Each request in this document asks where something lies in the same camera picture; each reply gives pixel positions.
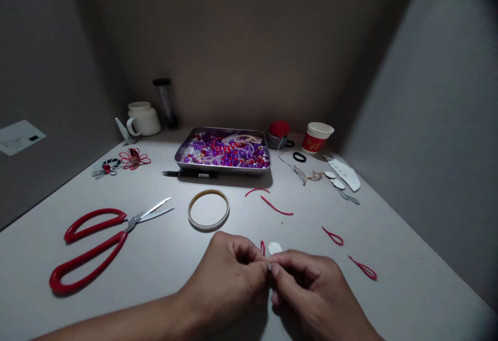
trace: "beige wall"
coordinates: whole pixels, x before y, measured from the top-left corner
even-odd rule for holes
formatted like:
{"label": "beige wall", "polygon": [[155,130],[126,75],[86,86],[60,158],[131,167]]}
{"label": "beige wall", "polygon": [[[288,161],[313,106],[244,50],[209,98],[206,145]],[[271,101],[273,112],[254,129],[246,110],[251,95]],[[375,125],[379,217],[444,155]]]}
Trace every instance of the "beige wall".
{"label": "beige wall", "polygon": [[95,0],[134,96],[170,77],[184,125],[328,117],[387,0]]}
{"label": "beige wall", "polygon": [[392,1],[337,99],[334,140],[498,311],[498,3],[403,1]]}

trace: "black hair tie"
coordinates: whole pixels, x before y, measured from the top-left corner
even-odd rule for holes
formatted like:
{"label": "black hair tie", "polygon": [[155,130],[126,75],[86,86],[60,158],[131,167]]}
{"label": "black hair tie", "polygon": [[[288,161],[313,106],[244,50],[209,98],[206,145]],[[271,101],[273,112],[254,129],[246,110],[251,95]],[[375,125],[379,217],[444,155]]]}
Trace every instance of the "black hair tie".
{"label": "black hair tie", "polygon": [[301,153],[298,153],[298,152],[294,152],[294,154],[292,154],[292,157],[298,161],[298,162],[301,162],[301,163],[304,163],[306,162],[306,157],[301,154]]}

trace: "metal tray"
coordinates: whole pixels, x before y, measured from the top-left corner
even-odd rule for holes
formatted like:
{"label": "metal tray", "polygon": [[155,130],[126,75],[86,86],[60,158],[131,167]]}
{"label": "metal tray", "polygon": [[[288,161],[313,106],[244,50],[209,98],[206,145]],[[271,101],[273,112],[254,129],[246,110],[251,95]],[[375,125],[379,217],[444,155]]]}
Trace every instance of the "metal tray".
{"label": "metal tray", "polygon": [[[188,147],[188,144],[192,141],[193,137],[198,133],[203,133],[206,131],[214,131],[221,133],[225,136],[231,135],[233,133],[236,134],[249,134],[255,137],[262,138],[262,146],[263,151],[268,154],[269,166],[262,169],[254,169],[254,168],[244,168],[244,167],[228,167],[228,166],[215,166],[215,165],[200,165],[197,163],[184,163],[181,161],[183,154],[185,153],[185,149]],[[261,176],[270,170],[271,167],[271,157],[270,152],[268,151],[268,144],[266,142],[265,134],[261,131],[253,131],[253,130],[240,130],[240,129],[231,129],[231,128],[216,128],[216,127],[197,127],[194,128],[187,138],[184,140],[183,144],[178,148],[175,154],[175,162],[178,166],[185,170],[193,170],[193,171],[215,171],[219,173],[225,174],[235,174],[235,175],[252,175],[252,176]]]}

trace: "forearm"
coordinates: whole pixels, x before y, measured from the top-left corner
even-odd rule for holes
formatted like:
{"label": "forearm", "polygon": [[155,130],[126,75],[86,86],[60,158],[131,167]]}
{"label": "forearm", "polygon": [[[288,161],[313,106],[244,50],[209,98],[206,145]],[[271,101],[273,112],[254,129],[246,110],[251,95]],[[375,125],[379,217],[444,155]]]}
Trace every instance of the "forearm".
{"label": "forearm", "polygon": [[42,341],[99,339],[160,341],[202,336],[191,303],[179,293],[128,309],[88,319],[38,338]]}

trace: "hand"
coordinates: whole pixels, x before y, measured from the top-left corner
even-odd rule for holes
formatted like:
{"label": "hand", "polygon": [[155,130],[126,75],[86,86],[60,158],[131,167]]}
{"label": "hand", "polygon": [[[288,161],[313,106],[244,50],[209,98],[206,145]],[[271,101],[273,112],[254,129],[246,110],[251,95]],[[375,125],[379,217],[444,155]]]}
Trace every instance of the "hand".
{"label": "hand", "polygon": [[277,286],[271,298],[273,305],[288,303],[299,316],[303,330],[315,339],[382,340],[332,259],[288,250],[268,261]]}
{"label": "hand", "polygon": [[199,266],[178,293],[197,313],[202,333],[223,326],[267,298],[269,264],[249,239],[214,234]]}

